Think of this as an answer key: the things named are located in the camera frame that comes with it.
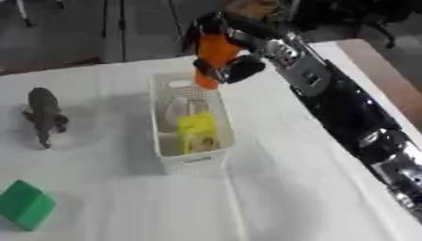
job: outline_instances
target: orange cup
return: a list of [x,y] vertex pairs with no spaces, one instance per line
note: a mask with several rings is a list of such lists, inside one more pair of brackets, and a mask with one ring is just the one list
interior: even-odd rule
[[[198,57],[205,60],[213,68],[221,68],[227,61],[236,57],[240,50],[239,47],[228,43],[222,34],[203,35],[200,38]],[[199,70],[196,70],[195,82],[207,89],[219,87],[219,82],[203,75]]]

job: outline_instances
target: white tablecloth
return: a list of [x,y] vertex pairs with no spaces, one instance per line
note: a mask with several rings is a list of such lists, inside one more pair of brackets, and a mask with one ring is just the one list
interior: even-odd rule
[[[315,45],[369,91],[415,141],[421,135],[333,42]],[[0,189],[17,179],[57,202],[33,233],[0,219],[0,240],[417,240],[422,227],[325,133],[271,67],[220,89],[237,136],[226,171],[163,175],[148,80],[190,72],[193,57],[0,78]],[[21,116],[47,87],[71,125],[42,151]]]

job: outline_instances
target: gray floor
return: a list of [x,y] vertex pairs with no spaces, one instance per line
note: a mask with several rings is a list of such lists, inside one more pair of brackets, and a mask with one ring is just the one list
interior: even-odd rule
[[[179,56],[180,38],[169,0],[125,0],[127,58],[143,60]],[[98,56],[104,62],[122,61],[119,0],[109,0],[107,38],[101,37],[103,0],[25,0],[36,26],[28,28],[19,18],[14,0],[0,3],[0,70],[36,70]],[[173,0],[183,28],[194,18],[220,8],[224,0]],[[384,38],[364,29],[367,40],[407,79],[422,90],[422,16],[413,15],[388,28],[398,36],[398,46],[387,50]],[[339,40],[342,30],[321,28],[308,34],[313,41]]]

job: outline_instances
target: green block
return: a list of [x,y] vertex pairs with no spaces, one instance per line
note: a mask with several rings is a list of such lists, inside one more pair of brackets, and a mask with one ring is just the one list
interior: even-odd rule
[[0,196],[0,214],[28,231],[35,230],[54,205],[50,197],[21,180]]

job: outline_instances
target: basket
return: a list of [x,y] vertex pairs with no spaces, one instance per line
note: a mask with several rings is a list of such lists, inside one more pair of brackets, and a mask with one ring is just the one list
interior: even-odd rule
[[[231,128],[218,90],[205,90],[192,81],[192,73],[158,73],[150,81],[151,113],[154,128],[154,148],[167,173],[215,173],[220,171],[228,149],[234,145]],[[184,97],[190,101],[203,101],[206,111],[217,122],[219,148],[210,152],[183,154],[177,127],[164,120],[170,100]]]

